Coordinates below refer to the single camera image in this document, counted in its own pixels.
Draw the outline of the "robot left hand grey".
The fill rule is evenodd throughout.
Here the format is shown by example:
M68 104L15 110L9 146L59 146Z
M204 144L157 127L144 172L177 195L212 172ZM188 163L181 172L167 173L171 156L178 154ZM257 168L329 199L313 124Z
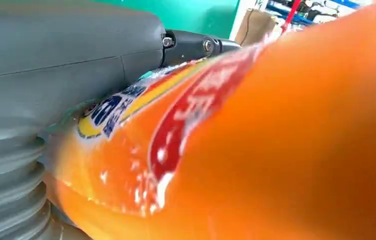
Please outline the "robot left hand grey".
M0 0L0 140L33 136L68 108L141 74L237 49L90 1Z

